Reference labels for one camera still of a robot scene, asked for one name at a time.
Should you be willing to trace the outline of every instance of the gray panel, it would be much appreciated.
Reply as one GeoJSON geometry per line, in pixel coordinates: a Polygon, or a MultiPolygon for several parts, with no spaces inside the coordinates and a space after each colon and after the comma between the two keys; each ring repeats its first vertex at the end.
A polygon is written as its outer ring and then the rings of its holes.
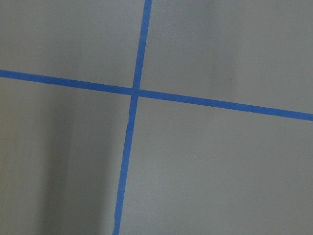
{"type": "Polygon", "coordinates": [[[313,2],[153,1],[142,88],[313,112],[313,2]]]}
{"type": "Polygon", "coordinates": [[[0,234],[110,234],[129,97],[0,78],[0,234]]]}
{"type": "Polygon", "coordinates": [[[0,69],[131,87],[141,0],[0,2],[0,69]]]}
{"type": "Polygon", "coordinates": [[[122,235],[313,232],[313,123],[140,98],[122,235]]]}

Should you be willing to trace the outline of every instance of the blue line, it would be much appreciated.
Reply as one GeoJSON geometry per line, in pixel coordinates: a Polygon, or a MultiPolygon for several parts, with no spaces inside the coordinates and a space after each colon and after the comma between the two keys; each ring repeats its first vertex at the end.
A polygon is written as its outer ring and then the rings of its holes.
{"type": "Polygon", "coordinates": [[[204,99],[204,98],[198,98],[198,97],[192,97],[192,96],[169,94],[169,93],[162,93],[162,92],[152,92],[152,91],[146,91],[146,90],[139,90],[139,96],[145,97],[145,98],[169,100],[169,101],[175,101],[175,102],[180,102],[180,103],[197,104],[197,105],[210,106],[210,107],[216,107],[216,108],[222,108],[222,109],[231,109],[231,110],[238,110],[238,111],[244,111],[244,112],[250,112],[250,113],[266,114],[266,115],[273,115],[273,116],[279,116],[279,117],[285,117],[285,118],[295,118],[295,119],[313,121],[313,114],[282,110],[282,109],[267,108],[267,107],[248,105],[248,104],[232,103],[232,102],[221,101],[221,100],[204,99]]]}
{"type": "Polygon", "coordinates": [[[129,107],[129,120],[127,124],[127,129],[126,129],[123,158],[122,158],[116,204],[115,204],[115,214],[114,214],[115,225],[114,225],[113,235],[119,234],[121,219],[122,219],[128,165],[129,165],[129,160],[130,160],[130,155],[131,155],[134,125],[135,125],[135,118],[136,118],[137,104],[138,104],[138,95],[139,95],[143,60],[144,60],[144,55],[145,55],[149,20],[150,20],[151,4],[152,4],[152,0],[145,0],[145,4],[143,8],[143,16],[142,16],[142,23],[141,23],[138,51],[137,51],[137,60],[136,60],[136,66],[135,66],[135,72],[134,72],[133,94],[131,97],[131,103],[129,107]]]}
{"type": "Polygon", "coordinates": [[[131,95],[133,93],[132,88],[127,88],[127,87],[111,86],[111,85],[105,85],[105,84],[100,84],[100,83],[84,82],[84,81],[70,80],[70,79],[64,79],[64,78],[58,78],[58,77],[35,75],[35,74],[29,74],[29,73],[23,73],[23,72],[0,70],[0,77],[12,78],[12,79],[23,80],[23,81],[40,82],[40,83],[53,84],[53,85],[59,85],[59,86],[65,86],[65,87],[76,87],[76,88],[81,88],[81,89],[101,91],[101,92],[110,92],[110,93],[117,93],[117,94],[131,95]]]}

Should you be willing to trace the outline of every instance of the concrete floor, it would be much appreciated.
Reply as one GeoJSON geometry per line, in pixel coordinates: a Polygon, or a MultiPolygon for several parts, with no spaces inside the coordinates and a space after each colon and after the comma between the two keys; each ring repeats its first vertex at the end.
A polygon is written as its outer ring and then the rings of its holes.
{"type": "MultiPolygon", "coordinates": [[[[143,0],[0,1],[0,70],[132,87],[143,0]]],[[[312,1],[153,1],[141,88],[313,113],[312,1]]],[[[0,234],[110,235],[131,97],[0,78],[0,234]]],[[[120,235],[313,233],[313,122],[140,97],[120,235]]]]}

